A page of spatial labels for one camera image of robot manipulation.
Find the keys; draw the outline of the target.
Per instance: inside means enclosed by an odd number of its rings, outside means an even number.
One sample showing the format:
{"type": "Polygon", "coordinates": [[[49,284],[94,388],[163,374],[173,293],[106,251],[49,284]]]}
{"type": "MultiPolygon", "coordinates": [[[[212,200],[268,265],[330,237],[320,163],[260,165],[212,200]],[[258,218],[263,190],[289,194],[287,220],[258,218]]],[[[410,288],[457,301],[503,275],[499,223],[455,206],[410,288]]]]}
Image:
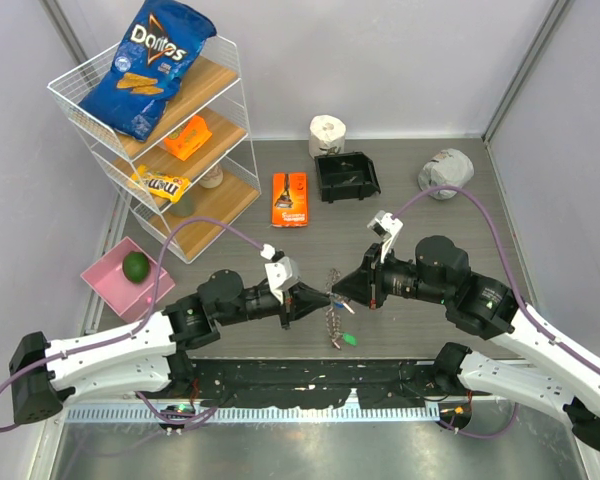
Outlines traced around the keys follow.
{"type": "Polygon", "coordinates": [[[361,169],[355,162],[339,160],[333,165],[333,170],[329,175],[329,184],[332,186],[348,185],[359,181],[361,178],[361,169]]]}

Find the white toilet paper roll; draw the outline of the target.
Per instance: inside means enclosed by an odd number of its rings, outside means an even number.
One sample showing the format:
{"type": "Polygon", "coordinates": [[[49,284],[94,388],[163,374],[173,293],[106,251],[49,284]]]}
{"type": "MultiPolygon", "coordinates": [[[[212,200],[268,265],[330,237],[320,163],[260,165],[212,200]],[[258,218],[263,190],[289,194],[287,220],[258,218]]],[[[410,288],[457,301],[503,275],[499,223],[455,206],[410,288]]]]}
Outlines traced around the white toilet paper roll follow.
{"type": "Polygon", "coordinates": [[[346,125],[331,115],[314,116],[309,124],[308,150],[312,158],[344,151],[346,125]]]}

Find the orange snack box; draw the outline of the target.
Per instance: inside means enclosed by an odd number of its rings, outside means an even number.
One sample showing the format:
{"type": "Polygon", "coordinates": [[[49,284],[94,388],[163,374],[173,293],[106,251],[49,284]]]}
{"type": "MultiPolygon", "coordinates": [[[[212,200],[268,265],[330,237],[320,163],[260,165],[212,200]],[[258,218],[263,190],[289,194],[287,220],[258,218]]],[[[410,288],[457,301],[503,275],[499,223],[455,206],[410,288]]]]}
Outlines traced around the orange snack box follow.
{"type": "Polygon", "coordinates": [[[194,115],[186,124],[176,128],[161,143],[161,148],[180,161],[186,161],[212,137],[205,119],[194,115]]]}

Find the green lime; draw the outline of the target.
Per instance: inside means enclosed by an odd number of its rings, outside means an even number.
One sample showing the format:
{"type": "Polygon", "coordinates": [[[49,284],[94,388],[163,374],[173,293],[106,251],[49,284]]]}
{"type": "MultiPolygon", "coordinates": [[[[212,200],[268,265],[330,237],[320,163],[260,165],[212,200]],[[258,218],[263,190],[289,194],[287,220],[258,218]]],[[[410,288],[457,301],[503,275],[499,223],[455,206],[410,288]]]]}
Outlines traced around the green lime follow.
{"type": "Polygon", "coordinates": [[[134,284],[142,283],[150,273],[148,257],[139,251],[128,253],[122,262],[122,271],[125,278],[134,284]]]}

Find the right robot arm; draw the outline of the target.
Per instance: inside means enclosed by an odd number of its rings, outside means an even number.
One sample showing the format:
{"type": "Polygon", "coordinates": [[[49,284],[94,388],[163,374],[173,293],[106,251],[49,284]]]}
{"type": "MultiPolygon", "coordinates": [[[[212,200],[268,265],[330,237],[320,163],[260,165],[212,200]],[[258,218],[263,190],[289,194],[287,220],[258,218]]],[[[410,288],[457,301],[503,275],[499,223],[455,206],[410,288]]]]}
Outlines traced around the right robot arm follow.
{"type": "Polygon", "coordinates": [[[468,254],[450,239],[420,240],[409,261],[374,243],[332,290],[370,309],[390,295],[443,306],[456,328],[520,355],[534,368],[523,372],[449,342],[432,370],[439,391],[506,397],[570,425],[577,439],[600,452],[600,357],[552,326],[509,286],[473,272],[468,254]]]}

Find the yellow M&M candy bag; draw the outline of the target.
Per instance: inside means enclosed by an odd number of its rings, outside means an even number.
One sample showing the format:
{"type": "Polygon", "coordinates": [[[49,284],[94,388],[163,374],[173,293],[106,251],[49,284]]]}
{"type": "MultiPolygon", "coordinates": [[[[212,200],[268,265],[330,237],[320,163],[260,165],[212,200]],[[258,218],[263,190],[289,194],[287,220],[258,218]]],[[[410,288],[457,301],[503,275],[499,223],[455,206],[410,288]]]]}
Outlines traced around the yellow M&M candy bag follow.
{"type": "Polygon", "coordinates": [[[131,175],[131,181],[138,185],[144,184],[152,195],[171,203],[179,202],[191,185],[186,177],[150,170],[146,165],[137,167],[136,172],[131,175]]]}

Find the blue tag key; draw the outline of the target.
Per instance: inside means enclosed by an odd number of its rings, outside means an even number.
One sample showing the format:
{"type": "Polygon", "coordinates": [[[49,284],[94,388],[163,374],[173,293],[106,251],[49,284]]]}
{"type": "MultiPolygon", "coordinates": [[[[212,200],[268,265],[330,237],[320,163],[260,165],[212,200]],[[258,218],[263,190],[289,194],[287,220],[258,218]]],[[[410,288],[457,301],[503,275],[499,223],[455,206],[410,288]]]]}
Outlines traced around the blue tag key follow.
{"type": "Polygon", "coordinates": [[[355,310],[349,305],[348,301],[337,295],[331,296],[332,303],[335,307],[346,310],[349,314],[354,315],[355,310]]]}

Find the pink plastic tray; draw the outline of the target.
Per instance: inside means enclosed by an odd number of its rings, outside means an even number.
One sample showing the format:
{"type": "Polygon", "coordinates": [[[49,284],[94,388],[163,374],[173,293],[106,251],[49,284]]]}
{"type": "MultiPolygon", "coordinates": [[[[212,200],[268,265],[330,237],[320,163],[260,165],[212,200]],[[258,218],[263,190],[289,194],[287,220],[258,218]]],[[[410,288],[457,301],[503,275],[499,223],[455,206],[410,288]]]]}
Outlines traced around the pink plastic tray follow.
{"type": "Polygon", "coordinates": [[[153,300],[160,301],[175,287],[164,267],[160,269],[158,293],[154,294],[157,262],[129,237],[124,237],[99,260],[87,268],[81,278],[104,302],[127,323],[143,318],[153,300]],[[128,281],[122,271],[124,257],[132,252],[144,253],[150,262],[150,273],[140,284],[128,281]]]}

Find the blue Doritos chip bag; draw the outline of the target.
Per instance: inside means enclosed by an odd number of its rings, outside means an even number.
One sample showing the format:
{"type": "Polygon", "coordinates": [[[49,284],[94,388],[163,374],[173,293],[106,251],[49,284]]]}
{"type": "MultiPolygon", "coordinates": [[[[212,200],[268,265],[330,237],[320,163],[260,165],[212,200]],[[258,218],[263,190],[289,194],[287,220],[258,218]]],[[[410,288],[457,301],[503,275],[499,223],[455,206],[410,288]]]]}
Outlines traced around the blue Doritos chip bag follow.
{"type": "Polygon", "coordinates": [[[148,139],[207,39],[205,15],[178,1],[146,1],[114,54],[111,67],[79,107],[140,142],[148,139]]]}

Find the grey wrapped paper bundle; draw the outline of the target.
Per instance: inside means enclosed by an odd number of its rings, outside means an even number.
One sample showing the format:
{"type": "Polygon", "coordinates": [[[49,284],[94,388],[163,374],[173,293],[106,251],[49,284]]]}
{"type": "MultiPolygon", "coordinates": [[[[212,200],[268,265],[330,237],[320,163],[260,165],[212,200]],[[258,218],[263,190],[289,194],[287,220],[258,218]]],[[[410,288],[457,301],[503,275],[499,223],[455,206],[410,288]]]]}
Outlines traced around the grey wrapped paper bundle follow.
{"type": "Polygon", "coordinates": [[[433,156],[420,170],[417,183],[422,191],[440,185],[464,187],[474,176],[471,159],[460,150],[447,148],[433,156]]]}

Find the orange razor box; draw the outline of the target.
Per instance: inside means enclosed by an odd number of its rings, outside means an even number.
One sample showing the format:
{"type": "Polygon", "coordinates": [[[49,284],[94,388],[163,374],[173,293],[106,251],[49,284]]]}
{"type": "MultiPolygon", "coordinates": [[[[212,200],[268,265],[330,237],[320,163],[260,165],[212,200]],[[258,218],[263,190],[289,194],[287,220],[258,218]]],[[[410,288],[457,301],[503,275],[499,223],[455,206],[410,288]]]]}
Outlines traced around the orange razor box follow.
{"type": "Polygon", "coordinates": [[[302,228],[309,224],[308,176],[305,172],[276,172],[272,177],[271,224],[302,228]]]}

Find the black plastic storage bin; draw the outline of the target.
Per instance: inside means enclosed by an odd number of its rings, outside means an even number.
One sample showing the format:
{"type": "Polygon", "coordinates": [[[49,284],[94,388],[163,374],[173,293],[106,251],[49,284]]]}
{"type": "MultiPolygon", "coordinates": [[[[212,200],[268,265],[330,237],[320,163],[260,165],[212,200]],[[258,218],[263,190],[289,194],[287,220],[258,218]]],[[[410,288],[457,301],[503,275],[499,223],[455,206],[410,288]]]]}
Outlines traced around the black plastic storage bin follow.
{"type": "Polygon", "coordinates": [[[320,200],[364,200],[381,193],[373,161],[363,152],[322,155],[314,158],[320,200]]]}

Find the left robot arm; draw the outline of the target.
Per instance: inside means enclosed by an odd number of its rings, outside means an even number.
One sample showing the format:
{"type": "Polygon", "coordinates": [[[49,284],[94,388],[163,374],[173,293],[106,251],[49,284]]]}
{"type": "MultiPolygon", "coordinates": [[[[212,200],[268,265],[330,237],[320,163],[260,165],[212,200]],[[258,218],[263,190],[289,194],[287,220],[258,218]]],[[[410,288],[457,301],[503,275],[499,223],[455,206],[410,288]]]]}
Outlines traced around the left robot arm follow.
{"type": "Polygon", "coordinates": [[[283,328],[328,306],[328,294],[281,274],[245,287],[219,270],[197,291],[134,322],[83,337],[24,336],[9,363],[16,425],[36,423],[88,397],[141,392],[180,398],[193,387],[187,353],[219,340],[222,326],[278,317],[283,328]]]}

